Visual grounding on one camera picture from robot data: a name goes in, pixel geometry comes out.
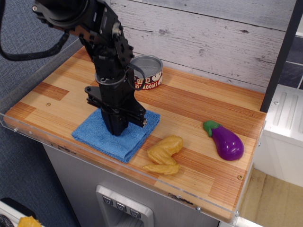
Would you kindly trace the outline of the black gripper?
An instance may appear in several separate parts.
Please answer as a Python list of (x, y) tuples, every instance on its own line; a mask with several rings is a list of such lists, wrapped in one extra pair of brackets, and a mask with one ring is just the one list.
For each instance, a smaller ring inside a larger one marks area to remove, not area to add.
[(112, 135), (120, 136), (129, 122), (145, 127), (145, 108), (135, 99), (134, 89), (129, 81), (123, 79), (115, 84), (87, 86), (89, 104), (99, 108), (107, 130)]

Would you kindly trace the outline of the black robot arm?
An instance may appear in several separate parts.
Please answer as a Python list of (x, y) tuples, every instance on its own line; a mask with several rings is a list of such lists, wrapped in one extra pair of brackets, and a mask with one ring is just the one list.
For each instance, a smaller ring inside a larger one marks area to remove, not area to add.
[(144, 127), (146, 110), (135, 99), (133, 47), (118, 16), (103, 0), (36, 0), (33, 11), (49, 27), (77, 36), (95, 66), (97, 87), (86, 87), (89, 104), (101, 110), (107, 130), (122, 134), (128, 124)]

